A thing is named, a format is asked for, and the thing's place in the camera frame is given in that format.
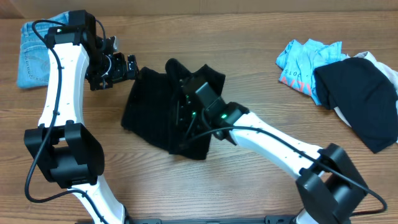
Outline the black sparkly knit garment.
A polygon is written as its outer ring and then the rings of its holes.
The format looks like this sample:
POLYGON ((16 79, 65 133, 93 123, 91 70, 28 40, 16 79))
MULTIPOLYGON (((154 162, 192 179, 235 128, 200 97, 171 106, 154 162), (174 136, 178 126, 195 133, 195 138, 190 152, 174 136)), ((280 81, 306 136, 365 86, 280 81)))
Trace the black sparkly knit garment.
POLYGON ((210 146, 209 135, 190 142, 188 146, 180 146, 183 132, 191 121, 181 86, 184 79, 201 75, 215 83, 218 95, 222 93, 226 76, 208 65, 191 72, 177 59, 171 58, 165 64, 165 73, 142 68, 131 88, 121 126, 169 154, 205 160, 210 146))

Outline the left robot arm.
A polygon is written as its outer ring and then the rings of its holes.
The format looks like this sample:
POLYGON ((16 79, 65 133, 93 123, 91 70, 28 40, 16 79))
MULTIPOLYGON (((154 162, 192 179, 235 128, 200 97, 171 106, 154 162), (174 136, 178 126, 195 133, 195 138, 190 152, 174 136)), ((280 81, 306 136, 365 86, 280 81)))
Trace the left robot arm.
POLYGON ((52 21, 42 42, 49 51, 50 76, 44 110, 24 143, 45 179, 74 195, 94 223, 131 223, 125 206, 104 177, 104 151, 83 120, 84 84, 105 90, 139 77, 136 58, 118 50, 116 37, 98 35, 99 20, 70 11, 67 23, 52 21))

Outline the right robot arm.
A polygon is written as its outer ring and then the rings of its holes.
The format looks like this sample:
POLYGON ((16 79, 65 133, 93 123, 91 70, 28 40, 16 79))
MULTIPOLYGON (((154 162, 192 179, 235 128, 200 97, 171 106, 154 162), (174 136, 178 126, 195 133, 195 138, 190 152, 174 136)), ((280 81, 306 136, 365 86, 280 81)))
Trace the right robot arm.
POLYGON ((342 147, 307 144, 273 128, 243 105, 225 103, 204 77, 188 78, 181 88, 202 128, 183 140, 183 149, 211 135, 250 149, 294 179, 303 209, 292 223, 350 223, 367 192, 342 147))

